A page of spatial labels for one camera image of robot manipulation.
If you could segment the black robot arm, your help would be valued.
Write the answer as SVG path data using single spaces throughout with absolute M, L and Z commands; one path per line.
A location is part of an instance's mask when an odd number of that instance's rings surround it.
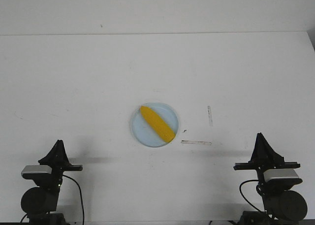
M 280 215 L 288 206 L 280 203 L 283 190 L 257 174 L 278 167 L 266 147 L 283 161 L 305 162 L 289 136 L 255 130 L 181 132 L 157 148 L 132 136 L 65 146 L 70 162 L 83 167 L 70 176 L 81 187 L 87 222 L 233 219 L 264 209 L 266 197 Z
M 49 153 L 38 161 L 37 165 L 26 165 L 21 172 L 22 178 L 32 180 L 36 186 L 28 189 L 21 198 L 24 217 L 30 225 L 67 225 L 63 213 L 57 212 L 57 204 L 63 178 L 73 181 L 79 190 L 82 223 L 85 223 L 85 211 L 82 189 L 79 183 L 65 175 L 65 172 L 80 172 L 83 166 L 69 162 L 64 143 L 57 140 Z

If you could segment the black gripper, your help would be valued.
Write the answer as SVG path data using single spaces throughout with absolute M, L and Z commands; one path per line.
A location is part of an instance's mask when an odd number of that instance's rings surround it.
M 276 153 L 265 139 L 262 133 L 256 135 L 251 160 L 248 162 L 235 163 L 234 170 L 266 171 L 269 169 L 297 169 L 301 164 L 296 161 L 286 161 Z
M 69 162 L 62 140 L 57 140 L 49 153 L 38 163 L 51 168 L 51 173 L 39 177 L 38 186 L 43 188 L 59 188 L 63 183 L 63 173 L 65 171 L 83 170 L 81 164 L 71 164 Z

